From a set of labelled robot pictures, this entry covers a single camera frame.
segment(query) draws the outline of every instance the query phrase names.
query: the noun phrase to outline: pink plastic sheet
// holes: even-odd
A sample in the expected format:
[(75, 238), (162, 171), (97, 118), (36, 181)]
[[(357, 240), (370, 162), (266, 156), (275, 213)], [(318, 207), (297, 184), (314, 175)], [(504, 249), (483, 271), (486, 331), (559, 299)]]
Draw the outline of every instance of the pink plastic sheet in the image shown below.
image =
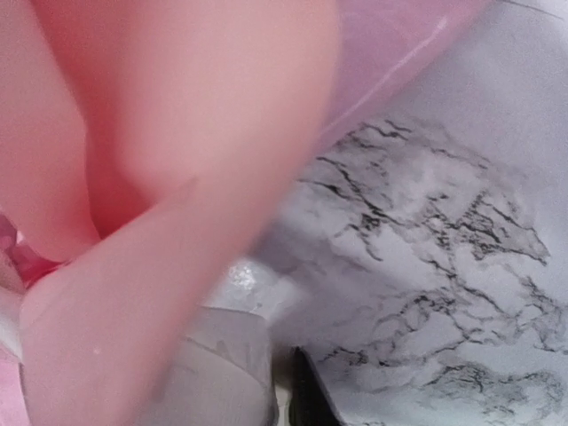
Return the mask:
[(320, 147), (486, 0), (426, 3), (0, 0), (0, 205), (25, 235), (0, 242), (39, 279), (20, 310), (32, 424), (131, 423), (326, 111)]

